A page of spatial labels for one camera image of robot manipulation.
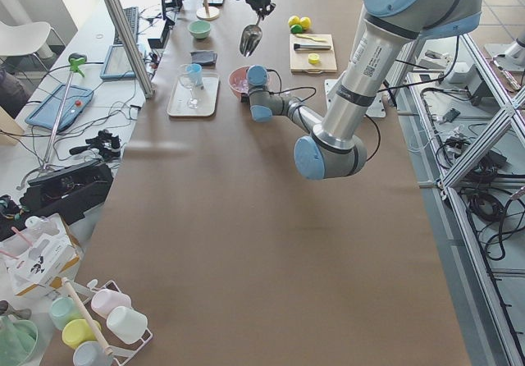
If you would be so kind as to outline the steel ice scoop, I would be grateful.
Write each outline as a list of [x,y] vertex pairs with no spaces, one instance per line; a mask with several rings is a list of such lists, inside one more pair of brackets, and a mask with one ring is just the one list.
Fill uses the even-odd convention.
[[242,31],[240,37],[240,53],[243,57],[250,57],[262,39],[261,20],[262,18],[259,17],[254,24],[245,26]]

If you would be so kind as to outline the pile of clear ice cubes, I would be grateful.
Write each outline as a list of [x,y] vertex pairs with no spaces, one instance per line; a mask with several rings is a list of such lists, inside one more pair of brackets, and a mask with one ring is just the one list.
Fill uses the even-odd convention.
[[247,94],[249,83],[243,75],[234,75],[231,77],[231,88],[235,93]]

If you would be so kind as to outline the light blue cup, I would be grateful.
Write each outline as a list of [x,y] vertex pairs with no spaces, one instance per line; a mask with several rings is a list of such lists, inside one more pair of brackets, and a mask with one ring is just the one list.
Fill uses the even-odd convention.
[[190,63],[185,68],[189,78],[195,86],[201,86],[202,80],[202,67],[198,63]]

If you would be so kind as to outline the pink plastic cup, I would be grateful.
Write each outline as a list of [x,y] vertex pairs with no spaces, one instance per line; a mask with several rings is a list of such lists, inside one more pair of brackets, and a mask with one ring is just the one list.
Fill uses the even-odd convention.
[[103,318],[107,318],[109,313],[116,307],[131,307],[131,298],[120,291],[103,288],[97,291],[91,299],[91,309]]

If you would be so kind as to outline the white plastic cup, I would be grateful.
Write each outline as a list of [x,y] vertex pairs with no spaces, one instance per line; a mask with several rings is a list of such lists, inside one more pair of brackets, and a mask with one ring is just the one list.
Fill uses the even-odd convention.
[[148,327],[148,318],[126,306],[115,307],[107,316],[107,328],[125,344],[138,341]]

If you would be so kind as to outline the green plastic cup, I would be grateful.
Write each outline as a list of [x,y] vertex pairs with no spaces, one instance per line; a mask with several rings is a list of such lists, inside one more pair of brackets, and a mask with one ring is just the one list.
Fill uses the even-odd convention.
[[54,327],[59,331],[62,331],[69,322],[82,318],[75,301],[69,296],[56,298],[51,303],[48,314]]

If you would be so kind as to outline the yellow plastic cup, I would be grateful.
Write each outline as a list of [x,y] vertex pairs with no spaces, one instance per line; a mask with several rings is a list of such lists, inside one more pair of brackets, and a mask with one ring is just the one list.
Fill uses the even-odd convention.
[[75,350],[86,341],[96,341],[96,336],[84,318],[69,321],[62,330],[62,343]]

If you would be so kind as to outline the grey plastic cup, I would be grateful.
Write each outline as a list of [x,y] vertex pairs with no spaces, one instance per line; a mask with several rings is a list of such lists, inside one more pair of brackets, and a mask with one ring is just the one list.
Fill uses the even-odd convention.
[[80,344],[72,359],[75,366],[110,366],[113,361],[113,357],[106,355],[97,341]]

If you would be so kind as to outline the yellow lemon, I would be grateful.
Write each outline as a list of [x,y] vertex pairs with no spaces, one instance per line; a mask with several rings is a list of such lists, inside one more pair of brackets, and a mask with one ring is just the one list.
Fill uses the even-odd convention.
[[301,25],[303,30],[308,30],[311,27],[312,22],[309,17],[303,16],[299,19],[299,24]]
[[296,15],[293,15],[288,19],[288,26],[292,27],[294,25],[300,25],[300,18]]

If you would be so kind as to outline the green lime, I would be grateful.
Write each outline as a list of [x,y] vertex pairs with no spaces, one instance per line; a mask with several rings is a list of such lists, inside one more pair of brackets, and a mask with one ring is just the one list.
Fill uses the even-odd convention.
[[303,31],[304,31],[304,30],[303,30],[303,27],[302,27],[301,25],[298,25],[298,24],[296,24],[296,25],[292,25],[292,26],[290,27],[290,33],[291,33],[291,34],[302,34]]

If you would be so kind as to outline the wooden glass holder stand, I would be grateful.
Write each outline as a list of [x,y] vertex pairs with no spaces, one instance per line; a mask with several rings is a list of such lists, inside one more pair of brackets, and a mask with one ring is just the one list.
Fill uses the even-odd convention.
[[208,0],[202,0],[202,6],[196,11],[196,16],[202,21],[214,21],[220,16],[218,8],[210,6]]

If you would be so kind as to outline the bamboo cutting board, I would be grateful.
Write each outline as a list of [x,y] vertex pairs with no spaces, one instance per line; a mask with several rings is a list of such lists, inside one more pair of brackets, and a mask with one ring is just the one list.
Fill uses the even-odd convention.
[[336,73],[335,47],[330,34],[291,34],[290,70],[306,73]]

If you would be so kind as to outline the yellow plastic knife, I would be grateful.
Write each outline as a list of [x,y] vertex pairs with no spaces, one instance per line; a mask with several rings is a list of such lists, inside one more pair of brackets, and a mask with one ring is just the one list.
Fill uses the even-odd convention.
[[306,39],[306,40],[311,40],[313,42],[320,42],[320,43],[326,43],[328,42],[326,39],[324,38],[319,38],[317,36],[313,36],[313,35],[309,35],[309,34],[296,34],[295,35],[296,38],[299,38],[299,39]]

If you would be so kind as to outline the green ceramic bowl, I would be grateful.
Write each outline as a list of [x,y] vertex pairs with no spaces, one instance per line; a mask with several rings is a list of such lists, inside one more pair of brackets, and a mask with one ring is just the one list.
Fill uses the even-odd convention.
[[195,39],[206,39],[211,33],[211,23],[203,20],[192,21],[187,27],[190,35]]

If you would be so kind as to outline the half lemon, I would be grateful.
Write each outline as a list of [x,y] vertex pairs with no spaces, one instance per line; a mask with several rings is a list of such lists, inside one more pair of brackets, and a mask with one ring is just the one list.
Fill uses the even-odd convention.
[[319,63],[320,62],[320,57],[318,54],[316,53],[310,53],[308,55],[308,62],[311,63],[311,64],[316,64],[316,63]]

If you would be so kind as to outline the grey folded cloth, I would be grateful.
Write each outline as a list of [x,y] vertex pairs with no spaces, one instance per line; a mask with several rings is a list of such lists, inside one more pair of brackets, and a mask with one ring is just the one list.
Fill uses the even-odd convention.
[[190,53],[192,63],[200,66],[215,66],[217,62],[217,54],[213,51],[193,51]]

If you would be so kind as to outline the pink bowl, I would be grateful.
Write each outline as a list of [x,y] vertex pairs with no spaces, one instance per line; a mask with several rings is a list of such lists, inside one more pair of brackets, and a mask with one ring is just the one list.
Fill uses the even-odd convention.
[[271,82],[270,71],[260,65],[242,66],[232,71],[228,77],[231,92],[241,102],[248,102],[258,91],[269,90]]

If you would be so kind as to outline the clear wine glass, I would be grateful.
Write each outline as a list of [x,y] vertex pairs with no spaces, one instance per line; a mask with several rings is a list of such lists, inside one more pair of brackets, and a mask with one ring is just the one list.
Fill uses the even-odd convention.
[[180,84],[189,91],[190,98],[188,99],[187,106],[192,109],[196,109],[199,106],[199,99],[194,94],[195,86],[189,78],[185,68],[190,64],[182,64],[179,66],[179,82]]

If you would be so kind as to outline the cream rabbit tray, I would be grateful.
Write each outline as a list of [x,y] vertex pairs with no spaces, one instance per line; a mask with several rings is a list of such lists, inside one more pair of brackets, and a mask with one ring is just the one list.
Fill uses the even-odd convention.
[[204,72],[202,80],[193,93],[176,82],[167,104],[169,117],[210,117],[215,113],[220,78],[217,73]]

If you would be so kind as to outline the black keyboard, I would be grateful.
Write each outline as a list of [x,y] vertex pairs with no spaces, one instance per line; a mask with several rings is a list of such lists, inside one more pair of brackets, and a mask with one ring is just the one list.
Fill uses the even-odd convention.
[[123,9],[127,25],[135,42],[139,40],[139,8],[127,7]]

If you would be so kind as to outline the blue teach pendant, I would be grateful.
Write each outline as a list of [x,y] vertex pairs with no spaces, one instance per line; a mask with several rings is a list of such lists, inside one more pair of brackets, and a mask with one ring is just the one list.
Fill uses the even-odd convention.
[[[60,84],[25,118],[25,123],[51,130],[64,99],[66,85]],[[71,85],[67,91],[67,98],[62,109],[61,120],[57,128],[63,131],[69,128],[84,111],[94,96],[92,89]]]
[[105,81],[128,80],[135,78],[135,72],[122,44],[113,44],[108,50],[100,72]]

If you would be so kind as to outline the cardboard box with cups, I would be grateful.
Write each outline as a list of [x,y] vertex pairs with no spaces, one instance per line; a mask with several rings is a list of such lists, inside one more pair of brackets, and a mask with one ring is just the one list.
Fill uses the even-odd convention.
[[62,278],[72,278],[83,251],[62,217],[32,216],[24,230],[1,242],[1,259],[6,265],[13,294],[41,298],[62,286]]

